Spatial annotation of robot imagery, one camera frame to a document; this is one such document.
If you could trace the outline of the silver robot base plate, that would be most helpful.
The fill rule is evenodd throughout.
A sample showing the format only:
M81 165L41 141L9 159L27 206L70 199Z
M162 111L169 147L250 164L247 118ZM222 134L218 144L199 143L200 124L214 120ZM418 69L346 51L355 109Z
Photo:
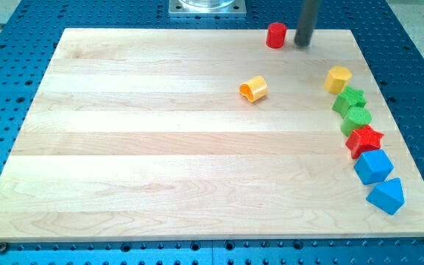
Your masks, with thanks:
M246 14L245 0L169 0L169 13L189 14Z

